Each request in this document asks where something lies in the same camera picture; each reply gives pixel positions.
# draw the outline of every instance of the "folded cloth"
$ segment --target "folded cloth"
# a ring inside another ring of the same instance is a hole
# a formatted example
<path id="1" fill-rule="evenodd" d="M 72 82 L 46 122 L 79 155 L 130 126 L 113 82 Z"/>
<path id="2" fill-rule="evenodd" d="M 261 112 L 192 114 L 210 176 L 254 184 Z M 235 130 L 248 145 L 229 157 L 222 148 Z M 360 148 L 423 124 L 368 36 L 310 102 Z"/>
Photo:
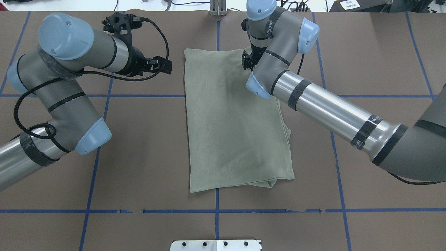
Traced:
<path id="1" fill-rule="evenodd" d="M 279 100 L 246 89 L 242 53 L 184 51 L 190 192 L 294 179 Z"/>

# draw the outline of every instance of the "blue joint cap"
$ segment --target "blue joint cap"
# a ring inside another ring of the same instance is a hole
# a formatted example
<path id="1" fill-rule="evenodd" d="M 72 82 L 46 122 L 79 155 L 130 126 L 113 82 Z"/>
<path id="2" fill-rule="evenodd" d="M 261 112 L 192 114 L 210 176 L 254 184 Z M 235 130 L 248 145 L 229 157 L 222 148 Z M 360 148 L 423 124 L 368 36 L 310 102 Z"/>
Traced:
<path id="1" fill-rule="evenodd" d="M 104 118 L 100 118 L 82 136 L 74 149 L 80 155 L 85 155 L 109 141 L 111 134 Z"/>
<path id="2" fill-rule="evenodd" d="M 301 32 L 299 34 L 297 51 L 302 54 L 307 54 L 316 43 L 316 40 L 319 37 L 319 32 L 319 26 L 304 17 L 301 25 Z"/>
<path id="3" fill-rule="evenodd" d="M 263 86 L 257 81 L 253 72 L 249 75 L 248 81 L 246 82 L 246 88 L 250 90 L 252 93 L 260 96 L 264 99 L 269 99 L 271 95 L 263 88 Z"/>
<path id="4" fill-rule="evenodd" d="M 45 17 L 38 36 L 42 49 L 61 60 L 84 56 L 95 39 L 93 29 L 87 22 L 64 13 Z"/>
<path id="5" fill-rule="evenodd" d="M 8 78 L 8 81 L 11 83 L 12 87 L 14 89 L 18 90 L 21 94 L 24 94 L 28 91 L 28 89 L 23 85 L 22 81 L 19 77 L 19 60 L 15 61 L 8 69 L 8 72 L 6 73 L 6 76 Z M 37 97 L 36 94 L 29 94 L 28 97 Z"/>
<path id="6" fill-rule="evenodd" d="M 246 16 L 252 21 L 262 20 L 271 15 L 276 7 L 276 0 L 247 0 Z"/>

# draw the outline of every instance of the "metal bracket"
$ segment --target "metal bracket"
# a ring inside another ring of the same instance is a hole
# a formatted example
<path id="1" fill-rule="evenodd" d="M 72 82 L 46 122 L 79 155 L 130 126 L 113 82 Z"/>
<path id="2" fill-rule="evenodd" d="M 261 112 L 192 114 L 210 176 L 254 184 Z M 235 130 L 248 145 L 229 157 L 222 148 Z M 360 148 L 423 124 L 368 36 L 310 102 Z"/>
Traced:
<path id="1" fill-rule="evenodd" d="M 226 0 L 211 0 L 211 16 L 226 16 Z"/>
<path id="2" fill-rule="evenodd" d="M 198 240 L 174 241 L 170 251 L 261 251 L 260 240 Z"/>

